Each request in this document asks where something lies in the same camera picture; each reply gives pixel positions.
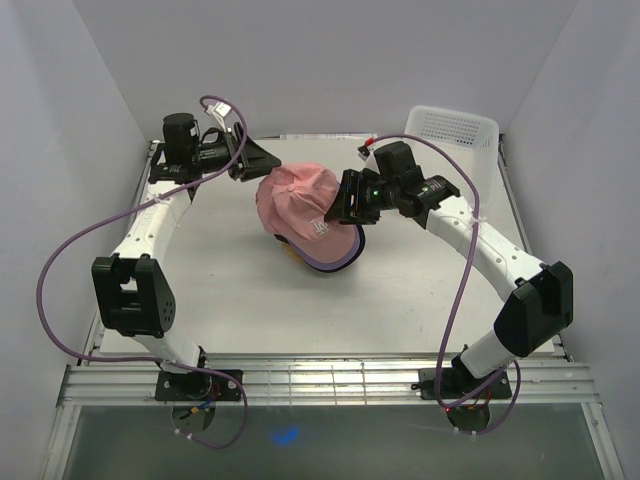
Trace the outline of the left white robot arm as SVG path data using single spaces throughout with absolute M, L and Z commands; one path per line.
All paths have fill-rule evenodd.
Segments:
M 202 368 L 202 348 L 174 325 L 176 299 L 161 264 L 205 177 L 228 174 L 246 182 L 266 176 L 281 161 L 247 137 L 241 123 L 201 131 L 194 115 L 173 113 L 164 117 L 162 132 L 141 209 L 114 252 L 94 260 L 91 274 L 104 327 L 142 345 L 197 400 L 210 392 L 212 376 Z

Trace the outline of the black gold R cap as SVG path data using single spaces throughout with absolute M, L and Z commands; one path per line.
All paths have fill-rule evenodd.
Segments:
M 302 252 L 296 245 L 289 242 L 284 236 L 279 234 L 274 234 L 273 237 L 278 240 L 280 243 L 282 241 L 286 241 L 291 244 L 297 252 L 304 258 L 306 261 L 306 265 L 312 268 L 313 270 L 323 273 L 323 274 L 333 274 L 339 271 L 342 271 L 349 266 L 351 266 L 354 262 L 358 260 L 360 255 L 363 253 L 366 246 L 366 236 L 363 228 L 361 226 L 354 226 L 355 229 L 355 240 L 349 252 L 343 256 L 340 260 L 335 262 L 320 262 L 316 259 L 313 259 L 306 253 Z

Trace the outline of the tan baseball cap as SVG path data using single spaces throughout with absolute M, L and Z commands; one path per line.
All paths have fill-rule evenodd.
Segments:
M 304 258 L 297 252 L 297 250 L 288 242 L 286 241 L 282 241 L 280 243 L 280 246 L 282 247 L 282 250 L 284 251 L 284 253 L 287 255 L 288 258 L 290 258 L 291 260 L 304 265 L 306 263 L 306 261 L 304 260 Z

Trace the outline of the pink LA baseball cap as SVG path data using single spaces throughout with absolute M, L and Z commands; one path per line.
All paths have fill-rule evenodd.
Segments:
M 317 163 L 274 168 L 258 185 L 256 209 L 265 231 L 293 241 L 312 240 L 338 222 L 324 216 L 339 189 L 333 171 Z

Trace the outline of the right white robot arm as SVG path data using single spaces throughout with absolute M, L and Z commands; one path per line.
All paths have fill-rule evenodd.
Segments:
M 481 220 L 477 202 L 440 175 L 427 178 L 411 147 L 396 141 L 372 151 L 362 170 L 346 170 L 326 219 L 373 225 L 396 210 L 439 237 L 491 284 L 504 304 L 492 329 L 451 362 L 445 378 L 474 397 L 488 376 L 525 358 L 573 321 L 573 273 L 562 262 L 546 264 L 520 250 Z

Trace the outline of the purple baseball cap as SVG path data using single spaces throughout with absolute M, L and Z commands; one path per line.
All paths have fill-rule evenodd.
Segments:
M 312 240 L 293 241 L 274 234 L 304 264 L 321 273 L 336 273 L 348 268 L 364 251 L 366 236 L 360 226 L 335 225 Z

